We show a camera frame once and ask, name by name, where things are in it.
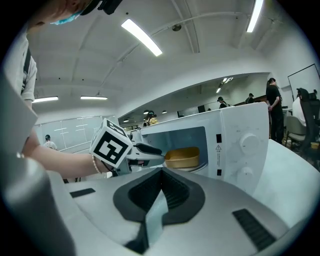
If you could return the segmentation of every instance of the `blue face mask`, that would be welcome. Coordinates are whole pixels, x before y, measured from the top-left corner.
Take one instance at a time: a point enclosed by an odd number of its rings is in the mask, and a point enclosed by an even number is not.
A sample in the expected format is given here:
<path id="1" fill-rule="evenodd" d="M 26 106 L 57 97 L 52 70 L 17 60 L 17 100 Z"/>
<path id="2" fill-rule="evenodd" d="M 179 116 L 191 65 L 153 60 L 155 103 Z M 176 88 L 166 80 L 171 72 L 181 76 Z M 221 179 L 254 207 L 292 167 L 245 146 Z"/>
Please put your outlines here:
<path id="1" fill-rule="evenodd" d="M 50 24 L 55 24 L 55 25 L 61 25 L 61 24 L 65 24 L 65 23 L 68 23 L 68 22 L 72 22 L 73 20 L 75 20 L 76 18 L 79 17 L 79 15 L 82 13 L 83 11 L 78 11 L 76 12 L 75 14 L 72 14 L 69 18 L 65 18 L 65 19 L 61 19 L 61 20 L 58 20 L 56 22 L 52 22 Z"/>

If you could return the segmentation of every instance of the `white table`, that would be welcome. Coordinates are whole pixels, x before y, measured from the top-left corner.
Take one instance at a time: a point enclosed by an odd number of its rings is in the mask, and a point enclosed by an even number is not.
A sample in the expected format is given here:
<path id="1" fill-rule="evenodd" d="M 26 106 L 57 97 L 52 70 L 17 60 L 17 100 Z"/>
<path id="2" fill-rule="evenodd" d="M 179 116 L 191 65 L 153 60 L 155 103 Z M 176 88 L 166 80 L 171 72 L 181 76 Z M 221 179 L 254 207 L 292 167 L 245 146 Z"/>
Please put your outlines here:
<path id="1" fill-rule="evenodd" d="M 320 173 L 286 147 L 269 140 L 266 161 L 253 197 L 289 228 L 309 217 L 320 195 Z"/>

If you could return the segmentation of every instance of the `backpack strap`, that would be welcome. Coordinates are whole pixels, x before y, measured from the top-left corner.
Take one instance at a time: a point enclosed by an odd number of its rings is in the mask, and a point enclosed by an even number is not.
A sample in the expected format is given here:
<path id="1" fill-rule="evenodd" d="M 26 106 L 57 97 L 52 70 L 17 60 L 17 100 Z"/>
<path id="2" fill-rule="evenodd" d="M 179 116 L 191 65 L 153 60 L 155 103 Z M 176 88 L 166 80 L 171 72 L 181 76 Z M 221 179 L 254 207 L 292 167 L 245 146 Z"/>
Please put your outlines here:
<path id="1" fill-rule="evenodd" d="M 25 79 L 23 79 L 23 81 L 22 81 L 21 94 L 23 93 L 23 91 L 26 88 L 26 81 L 27 81 L 29 67 L 30 67 L 30 60 L 31 60 L 31 52 L 30 52 L 30 49 L 28 48 L 28 50 L 26 52 L 24 66 L 23 66 L 23 78 L 25 77 Z"/>

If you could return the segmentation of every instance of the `person in yellow shirt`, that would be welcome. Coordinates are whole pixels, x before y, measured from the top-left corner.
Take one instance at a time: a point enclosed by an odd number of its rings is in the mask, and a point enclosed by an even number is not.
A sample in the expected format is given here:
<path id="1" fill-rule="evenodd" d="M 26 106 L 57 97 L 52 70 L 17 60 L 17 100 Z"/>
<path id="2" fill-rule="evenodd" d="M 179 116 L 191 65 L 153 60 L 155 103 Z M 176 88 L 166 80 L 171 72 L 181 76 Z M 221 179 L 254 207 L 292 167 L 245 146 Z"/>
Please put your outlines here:
<path id="1" fill-rule="evenodd" d="M 148 114 L 145 117 L 146 126 L 156 125 L 158 120 L 156 119 L 157 115 L 152 110 L 149 110 Z"/>

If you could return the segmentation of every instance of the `black pants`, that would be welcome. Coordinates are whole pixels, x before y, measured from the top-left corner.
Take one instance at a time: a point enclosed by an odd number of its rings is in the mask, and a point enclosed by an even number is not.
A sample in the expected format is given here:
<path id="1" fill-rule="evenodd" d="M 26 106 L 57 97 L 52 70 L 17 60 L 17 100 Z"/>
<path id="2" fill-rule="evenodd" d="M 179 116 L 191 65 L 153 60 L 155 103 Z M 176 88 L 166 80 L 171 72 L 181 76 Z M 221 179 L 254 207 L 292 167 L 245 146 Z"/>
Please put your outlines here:
<path id="1" fill-rule="evenodd" d="M 284 114 L 282 111 L 272 112 L 271 115 L 271 139 L 282 144 L 284 138 Z"/>

